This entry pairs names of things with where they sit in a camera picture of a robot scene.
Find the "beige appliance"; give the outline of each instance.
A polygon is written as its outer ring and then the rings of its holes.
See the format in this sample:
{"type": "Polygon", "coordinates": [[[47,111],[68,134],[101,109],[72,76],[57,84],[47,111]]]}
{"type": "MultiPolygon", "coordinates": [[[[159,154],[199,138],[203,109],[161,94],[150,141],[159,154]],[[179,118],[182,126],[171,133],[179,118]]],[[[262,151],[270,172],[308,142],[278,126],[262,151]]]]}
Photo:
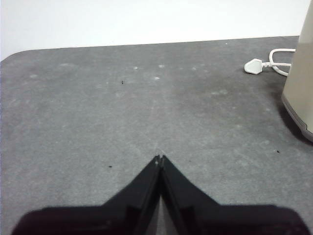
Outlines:
{"type": "Polygon", "coordinates": [[[313,1],[292,60],[282,101],[302,134],[313,141],[313,1]]]}

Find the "floor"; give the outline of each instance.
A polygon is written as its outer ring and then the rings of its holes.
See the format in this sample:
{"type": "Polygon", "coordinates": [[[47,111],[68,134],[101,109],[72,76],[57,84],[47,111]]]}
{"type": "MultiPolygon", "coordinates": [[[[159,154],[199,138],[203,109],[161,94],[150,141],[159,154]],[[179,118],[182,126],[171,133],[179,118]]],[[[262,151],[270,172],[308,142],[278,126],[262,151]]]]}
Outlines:
{"type": "Polygon", "coordinates": [[[282,105],[286,78],[243,71],[297,39],[8,57],[1,62],[1,234],[30,210],[103,204],[157,154],[221,204],[290,207],[313,231],[313,144],[282,105]]]}

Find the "white plug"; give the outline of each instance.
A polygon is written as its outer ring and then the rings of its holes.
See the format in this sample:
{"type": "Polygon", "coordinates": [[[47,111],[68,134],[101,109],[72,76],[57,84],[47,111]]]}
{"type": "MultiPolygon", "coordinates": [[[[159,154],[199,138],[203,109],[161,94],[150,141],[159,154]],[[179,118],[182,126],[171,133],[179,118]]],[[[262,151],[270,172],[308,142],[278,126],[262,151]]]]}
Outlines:
{"type": "Polygon", "coordinates": [[[245,71],[252,74],[259,74],[262,72],[262,60],[253,59],[245,64],[245,71]]]}

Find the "dust speck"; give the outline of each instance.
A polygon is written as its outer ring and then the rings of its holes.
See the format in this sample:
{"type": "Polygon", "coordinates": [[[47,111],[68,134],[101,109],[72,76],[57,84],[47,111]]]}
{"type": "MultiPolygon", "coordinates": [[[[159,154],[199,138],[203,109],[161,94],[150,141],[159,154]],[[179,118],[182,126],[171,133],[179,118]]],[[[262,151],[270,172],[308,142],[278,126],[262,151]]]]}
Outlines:
{"type": "Polygon", "coordinates": [[[241,165],[242,165],[242,166],[247,166],[247,165],[248,165],[248,163],[247,163],[247,162],[242,161],[242,162],[241,162],[241,165]]]}
{"type": "Polygon", "coordinates": [[[220,93],[221,93],[221,94],[228,94],[228,91],[225,90],[225,89],[223,89],[223,90],[220,90],[220,93]]]}
{"type": "Polygon", "coordinates": [[[118,98],[123,97],[124,95],[125,95],[125,94],[122,93],[122,92],[120,92],[120,93],[115,93],[115,96],[118,97],[118,98]]]}
{"type": "Polygon", "coordinates": [[[259,143],[259,145],[263,148],[268,148],[267,145],[269,145],[269,140],[265,140],[259,143]]]}

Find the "white cable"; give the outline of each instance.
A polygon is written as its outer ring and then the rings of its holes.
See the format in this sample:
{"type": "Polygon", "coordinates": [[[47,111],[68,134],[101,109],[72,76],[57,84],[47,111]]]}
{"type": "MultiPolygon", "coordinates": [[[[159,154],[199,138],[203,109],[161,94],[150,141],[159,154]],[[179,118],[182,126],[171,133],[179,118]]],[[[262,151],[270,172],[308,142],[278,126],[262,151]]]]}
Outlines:
{"type": "Polygon", "coordinates": [[[275,63],[273,61],[273,54],[278,51],[288,51],[288,52],[295,52],[295,49],[288,49],[288,48],[278,48],[274,49],[269,53],[269,62],[262,62],[259,59],[253,59],[245,64],[245,71],[252,73],[252,74],[259,74],[262,72],[263,68],[272,67],[277,73],[288,76],[287,72],[280,70],[277,66],[291,66],[289,63],[275,63]]]}
{"type": "Polygon", "coordinates": [[[271,51],[270,51],[269,56],[268,56],[269,62],[272,64],[272,68],[273,68],[277,73],[279,73],[279,74],[284,75],[284,76],[287,77],[287,76],[288,76],[288,73],[287,73],[287,72],[282,71],[282,70],[280,70],[278,67],[276,67],[275,65],[273,65],[273,63],[274,63],[274,61],[273,61],[273,54],[274,54],[275,52],[279,52],[279,51],[281,51],[281,52],[295,52],[295,49],[288,49],[288,48],[278,48],[278,49],[274,49],[274,50],[271,50],[271,51]]]}

